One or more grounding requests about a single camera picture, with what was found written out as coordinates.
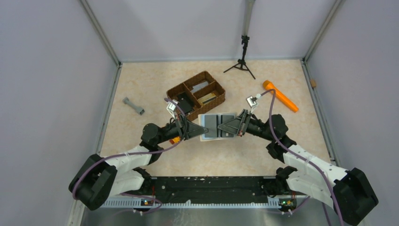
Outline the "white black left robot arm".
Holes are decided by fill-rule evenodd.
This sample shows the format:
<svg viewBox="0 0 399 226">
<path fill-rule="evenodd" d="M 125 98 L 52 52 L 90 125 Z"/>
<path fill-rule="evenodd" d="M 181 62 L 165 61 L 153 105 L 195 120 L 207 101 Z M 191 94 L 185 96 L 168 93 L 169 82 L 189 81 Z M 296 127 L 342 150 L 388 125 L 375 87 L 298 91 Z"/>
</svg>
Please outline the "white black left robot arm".
<svg viewBox="0 0 399 226">
<path fill-rule="evenodd" d="M 176 137 L 181 141 L 188 140 L 207 132 L 207 128 L 182 115 L 164 127 L 148 123 L 143 128 L 140 144 L 133 149 L 107 157 L 89 156 L 68 189 L 73 199 L 81 201 L 90 210 L 98 209 L 108 197 L 127 191 L 146 194 L 151 182 L 141 173 L 141 167 L 155 162 L 165 152 L 159 144 Z"/>
</svg>

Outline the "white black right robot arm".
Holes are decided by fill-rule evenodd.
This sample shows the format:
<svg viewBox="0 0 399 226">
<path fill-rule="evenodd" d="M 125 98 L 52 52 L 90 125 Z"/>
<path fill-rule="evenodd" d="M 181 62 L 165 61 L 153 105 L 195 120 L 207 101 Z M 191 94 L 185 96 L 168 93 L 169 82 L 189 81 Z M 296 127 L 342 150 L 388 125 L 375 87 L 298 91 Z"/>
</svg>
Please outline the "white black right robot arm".
<svg viewBox="0 0 399 226">
<path fill-rule="evenodd" d="M 358 168 L 344 169 L 303 149 L 287 135 L 282 115 L 273 114 L 263 122 L 243 110 L 218 125 L 223 132 L 251 134 L 270 141 L 269 155 L 286 164 L 276 171 L 276 188 L 282 194 L 303 193 L 331 207 L 343 223 L 358 225 L 379 203 L 365 173 Z"/>
</svg>

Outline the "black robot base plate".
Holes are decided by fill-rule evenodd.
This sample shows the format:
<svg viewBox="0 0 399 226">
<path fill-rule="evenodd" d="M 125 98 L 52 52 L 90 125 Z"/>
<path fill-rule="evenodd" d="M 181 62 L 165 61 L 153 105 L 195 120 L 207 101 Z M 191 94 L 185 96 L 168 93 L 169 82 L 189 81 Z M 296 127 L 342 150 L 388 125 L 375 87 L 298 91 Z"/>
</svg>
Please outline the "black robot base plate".
<svg viewBox="0 0 399 226">
<path fill-rule="evenodd" d="M 274 176 L 152 177 L 131 194 L 152 196 L 162 203 L 250 204 L 266 203 L 293 191 Z"/>
</svg>

